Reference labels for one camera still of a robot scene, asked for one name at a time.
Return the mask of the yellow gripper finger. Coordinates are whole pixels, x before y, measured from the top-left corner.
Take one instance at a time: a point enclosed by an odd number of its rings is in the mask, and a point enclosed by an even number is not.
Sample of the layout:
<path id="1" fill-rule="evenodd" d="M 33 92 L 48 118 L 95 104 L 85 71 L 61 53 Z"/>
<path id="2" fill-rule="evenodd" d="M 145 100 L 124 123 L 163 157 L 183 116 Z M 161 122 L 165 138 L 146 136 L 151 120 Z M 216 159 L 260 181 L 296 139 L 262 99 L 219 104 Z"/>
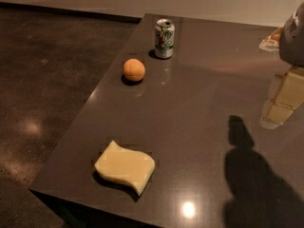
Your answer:
<path id="1" fill-rule="evenodd" d="M 304 68 L 292 67 L 286 72 L 275 95 L 275 103 L 296 109 L 304 103 Z"/>

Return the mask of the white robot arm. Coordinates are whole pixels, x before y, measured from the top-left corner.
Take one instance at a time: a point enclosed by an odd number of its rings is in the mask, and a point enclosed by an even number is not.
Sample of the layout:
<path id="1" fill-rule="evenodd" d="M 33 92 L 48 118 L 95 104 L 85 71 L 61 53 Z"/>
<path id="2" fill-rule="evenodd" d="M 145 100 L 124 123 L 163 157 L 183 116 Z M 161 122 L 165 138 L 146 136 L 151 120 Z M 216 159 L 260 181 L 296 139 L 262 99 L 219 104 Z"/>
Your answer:
<path id="1" fill-rule="evenodd" d="M 291 68 L 282 78 L 275 101 L 296 109 L 304 102 L 304 3 L 300 4 L 283 27 L 279 56 Z"/>

